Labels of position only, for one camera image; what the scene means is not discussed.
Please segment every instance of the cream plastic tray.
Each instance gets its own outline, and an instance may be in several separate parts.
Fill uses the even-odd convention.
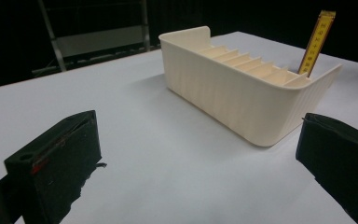
[[[207,26],[159,36],[168,88],[249,142],[268,147],[302,123],[341,64],[314,80],[211,45]]]

